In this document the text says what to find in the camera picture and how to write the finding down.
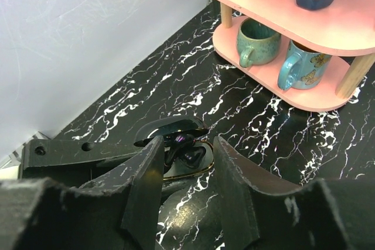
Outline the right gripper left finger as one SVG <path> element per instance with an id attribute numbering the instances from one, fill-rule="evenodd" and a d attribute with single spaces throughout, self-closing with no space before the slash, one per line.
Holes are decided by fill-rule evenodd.
<path id="1" fill-rule="evenodd" d="M 49 177 L 1 181 L 2 249 L 154 249 L 163 138 L 80 187 Z"/>

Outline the black earbud charging case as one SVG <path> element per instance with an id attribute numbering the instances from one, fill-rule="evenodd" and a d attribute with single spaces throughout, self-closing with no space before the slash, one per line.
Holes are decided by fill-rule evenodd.
<path id="1" fill-rule="evenodd" d="M 202 139 L 208 132 L 209 129 L 201 118 L 176 115 L 142 126 L 135 135 L 134 146 L 144 147 L 154 137 L 163 136 L 163 180 L 182 180 L 213 168 L 213 145 Z"/>

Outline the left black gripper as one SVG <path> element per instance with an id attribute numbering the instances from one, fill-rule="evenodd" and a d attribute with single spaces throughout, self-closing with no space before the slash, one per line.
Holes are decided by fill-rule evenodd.
<path id="1" fill-rule="evenodd" d="M 140 151 L 129 144 L 33 139 L 23 150 L 19 178 L 48 177 L 78 187 L 93 178 L 95 167 L 115 167 Z"/>

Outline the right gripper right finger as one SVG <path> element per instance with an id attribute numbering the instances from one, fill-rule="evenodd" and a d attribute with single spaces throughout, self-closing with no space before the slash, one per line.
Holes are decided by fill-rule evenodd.
<path id="1" fill-rule="evenodd" d="M 284 180 L 215 137 L 214 177 L 227 249 L 373 249 L 374 181 Z"/>

